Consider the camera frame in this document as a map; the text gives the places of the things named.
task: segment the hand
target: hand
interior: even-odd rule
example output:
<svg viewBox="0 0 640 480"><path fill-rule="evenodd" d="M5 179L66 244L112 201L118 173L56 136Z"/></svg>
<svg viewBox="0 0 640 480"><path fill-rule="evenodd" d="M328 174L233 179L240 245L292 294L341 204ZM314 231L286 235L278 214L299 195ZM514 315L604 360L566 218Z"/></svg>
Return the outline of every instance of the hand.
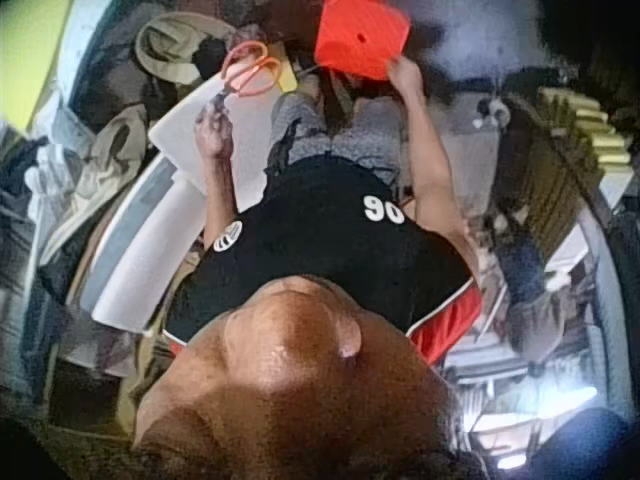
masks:
<svg viewBox="0 0 640 480"><path fill-rule="evenodd" d="M198 151L205 162L228 162L233 154L233 126L226 109L208 103L196 118L195 133Z"/></svg>
<svg viewBox="0 0 640 480"><path fill-rule="evenodd" d="M414 62L405 56L398 56L387 63L389 81L403 98L424 95L422 72Z"/></svg>

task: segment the man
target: man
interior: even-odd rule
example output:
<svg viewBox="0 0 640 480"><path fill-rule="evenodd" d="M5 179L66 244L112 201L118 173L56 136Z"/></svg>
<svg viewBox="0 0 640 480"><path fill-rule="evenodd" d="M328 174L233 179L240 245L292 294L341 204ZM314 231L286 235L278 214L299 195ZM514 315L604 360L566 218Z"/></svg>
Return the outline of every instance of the man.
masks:
<svg viewBox="0 0 640 480"><path fill-rule="evenodd" d="M284 95L264 199L241 214L232 126L212 107L198 118L208 251L169 315L179 352L137 417L158 478L484 478L429 367L479 313L476 258L420 70L400 57L389 78L408 112L415 223L393 201L390 98L359 100L331 139L317 85Z"/></svg>

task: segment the light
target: light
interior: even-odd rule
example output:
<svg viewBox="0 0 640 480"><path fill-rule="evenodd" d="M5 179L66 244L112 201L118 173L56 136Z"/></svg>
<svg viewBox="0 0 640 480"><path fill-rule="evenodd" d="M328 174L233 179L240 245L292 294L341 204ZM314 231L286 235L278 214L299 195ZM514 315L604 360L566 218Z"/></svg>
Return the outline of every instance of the light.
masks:
<svg viewBox="0 0 640 480"><path fill-rule="evenodd" d="M519 453L518 455L511 455L498 460L498 468L500 470L510 470L521 467L525 463L527 463L527 456L524 453Z"/></svg>
<svg viewBox="0 0 640 480"><path fill-rule="evenodd" d="M538 417L548 419L580 408L598 394L595 387L585 387L548 397L540 406Z"/></svg>

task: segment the left hand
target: left hand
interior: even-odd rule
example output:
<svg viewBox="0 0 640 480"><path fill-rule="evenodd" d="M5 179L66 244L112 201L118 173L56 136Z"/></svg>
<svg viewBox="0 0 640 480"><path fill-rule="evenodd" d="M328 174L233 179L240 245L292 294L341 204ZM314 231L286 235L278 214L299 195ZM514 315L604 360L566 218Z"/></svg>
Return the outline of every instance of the left hand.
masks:
<svg viewBox="0 0 640 480"><path fill-rule="evenodd" d="M233 154L233 126L226 109L208 103L196 118L196 145L205 162L227 162Z"/></svg>

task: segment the orange scissors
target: orange scissors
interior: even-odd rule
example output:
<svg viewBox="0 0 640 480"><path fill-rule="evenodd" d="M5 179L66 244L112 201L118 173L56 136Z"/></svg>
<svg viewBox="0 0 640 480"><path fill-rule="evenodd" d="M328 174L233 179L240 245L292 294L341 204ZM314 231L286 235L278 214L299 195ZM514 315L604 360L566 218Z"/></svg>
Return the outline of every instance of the orange scissors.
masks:
<svg viewBox="0 0 640 480"><path fill-rule="evenodd" d="M248 56L257 53L255 60L248 65L242 67L237 72L228 75L229 67L232 62L241 56ZM248 89L247 84L262 70L267 70L272 76L272 80L265 85ZM267 46L262 42L249 40L242 42L240 45L231 50L224 59L221 70L221 78L224 80L224 88L213 98L213 105L216 109L224 107L224 100L235 93L238 97L253 97L271 90L277 83L282 74L282 63L280 60L270 57Z"/></svg>

